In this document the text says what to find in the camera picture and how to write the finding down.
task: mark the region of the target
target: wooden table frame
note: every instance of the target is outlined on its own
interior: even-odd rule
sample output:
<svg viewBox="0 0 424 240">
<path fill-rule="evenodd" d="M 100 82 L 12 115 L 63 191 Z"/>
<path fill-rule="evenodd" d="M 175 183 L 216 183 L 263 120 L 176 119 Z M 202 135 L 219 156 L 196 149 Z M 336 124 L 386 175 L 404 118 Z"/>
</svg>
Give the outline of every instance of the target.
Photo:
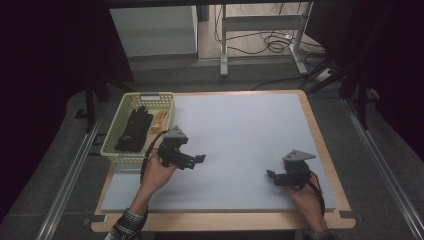
<svg viewBox="0 0 424 240">
<path fill-rule="evenodd" d="M 328 153 L 324 139 L 315 120 L 308 99 L 300 90 L 278 91 L 242 91 L 242 92 L 197 92 L 175 93 L 176 96 L 192 95 L 253 95 L 253 94 L 297 94 L 308 121 L 314 142 L 316 144 L 324 171 L 333 191 L 336 209 L 325 213 L 325 220 L 330 228 L 353 228 L 354 218 L 344 218 L 341 212 L 351 212 L 339 177 Z M 116 164 L 112 163 L 107 175 L 95 215 L 104 215 L 104 222 L 92 222 L 91 229 L 95 232 L 108 232 L 121 217 L 122 213 L 104 213 L 101 206 L 112 181 Z M 252 231 L 252 230 L 298 230 L 307 229 L 308 225 L 297 211 L 263 212 L 263 213 L 149 213 L 143 231 L 179 232 L 179 231 Z"/>
</svg>

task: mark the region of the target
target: gray floor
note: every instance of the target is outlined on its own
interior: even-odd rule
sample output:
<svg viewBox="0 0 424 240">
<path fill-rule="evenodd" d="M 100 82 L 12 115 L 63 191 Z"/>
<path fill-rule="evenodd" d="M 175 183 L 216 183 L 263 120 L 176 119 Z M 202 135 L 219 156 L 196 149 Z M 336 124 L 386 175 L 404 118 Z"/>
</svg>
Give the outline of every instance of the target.
<svg viewBox="0 0 424 240">
<path fill-rule="evenodd" d="M 229 77 L 219 76 L 219 62 L 190 59 L 153 59 L 131 66 L 136 79 L 129 84 L 139 91 L 248 91 L 275 79 L 298 77 L 291 58 L 233 59 Z M 295 89 L 299 79 L 263 85 L 258 90 Z M 350 115 L 337 95 L 339 82 L 316 94 L 308 95 L 316 120 L 346 192 L 357 224 L 353 229 L 337 230 L 341 239 L 413 239 L 404 217 L 375 167 L 370 153 L 352 124 Z M 109 86 L 113 93 L 107 104 L 98 133 L 106 133 L 124 92 Z M 75 119 L 85 108 L 84 94 L 72 97 L 67 115 L 42 163 L 0 227 L 0 239 L 34 239 L 51 203 L 83 141 L 85 119 Z M 424 217 L 423 162 L 381 118 L 373 105 L 368 106 L 370 133 L 386 157 L 394 175 Z M 53 239 L 103 239 L 105 233 L 90 230 L 92 217 L 110 162 L 98 156 L 100 146 L 93 145 L 85 159 L 75 188 L 60 218 Z"/>
</svg>

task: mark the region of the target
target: gray metal bracket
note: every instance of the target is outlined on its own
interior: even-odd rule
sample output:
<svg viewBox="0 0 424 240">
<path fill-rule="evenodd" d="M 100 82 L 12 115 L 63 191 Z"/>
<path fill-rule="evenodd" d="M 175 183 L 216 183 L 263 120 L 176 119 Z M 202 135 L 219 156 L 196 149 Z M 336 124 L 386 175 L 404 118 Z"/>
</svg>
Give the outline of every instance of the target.
<svg viewBox="0 0 424 240">
<path fill-rule="evenodd" d="M 185 133 L 178 126 L 174 126 L 173 128 L 169 129 L 169 131 L 165 133 L 164 137 L 165 138 L 183 138 L 183 139 L 187 138 Z"/>
<path fill-rule="evenodd" d="M 293 151 L 291 151 L 289 154 L 287 154 L 283 158 L 283 160 L 294 162 L 294 161 L 303 161 L 303 160 L 313 159 L 313 158 L 316 158 L 316 156 L 314 154 L 305 153 L 305 152 L 293 149 Z"/>
</svg>

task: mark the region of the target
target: dark background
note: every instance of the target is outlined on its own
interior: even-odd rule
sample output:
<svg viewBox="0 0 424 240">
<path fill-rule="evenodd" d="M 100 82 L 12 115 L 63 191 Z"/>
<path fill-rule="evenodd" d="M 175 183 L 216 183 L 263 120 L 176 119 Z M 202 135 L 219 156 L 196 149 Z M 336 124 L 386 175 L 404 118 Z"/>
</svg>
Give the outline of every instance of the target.
<svg viewBox="0 0 424 240">
<path fill-rule="evenodd" d="M 99 73 L 133 78 L 105 6 L 1 2 L 0 22 L 3 218 L 55 137 L 67 100 Z"/>
<path fill-rule="evenodd" d="M 343 41 L 357 36 L 378 11 L 359 2 L 339 36 Z M 398 1 L 371 50 L 366 76 L 380 95 L 378 110 L 424 159 L 422 2 Z M 84 89 L 87 77 L 101 79 L 105 73 L 133 81 L 105 5 L 36 3 L 0 2 L 1 217 L 37 168 L 67 100 Z M 361 41 L 346 49 L 344 61 L 360 46 Z"/>
</svg>

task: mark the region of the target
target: wall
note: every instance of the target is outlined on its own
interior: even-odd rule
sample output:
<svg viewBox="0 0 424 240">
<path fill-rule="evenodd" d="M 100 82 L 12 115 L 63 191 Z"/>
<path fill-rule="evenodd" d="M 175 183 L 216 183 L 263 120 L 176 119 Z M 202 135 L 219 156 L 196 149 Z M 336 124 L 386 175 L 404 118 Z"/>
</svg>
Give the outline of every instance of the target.
<svg viewBox="0 0 424 240">
<path fill-rule="evenodd" d="M 194 6 L 110 10 L 127 57 L 197 52 Z"/>
</svg>

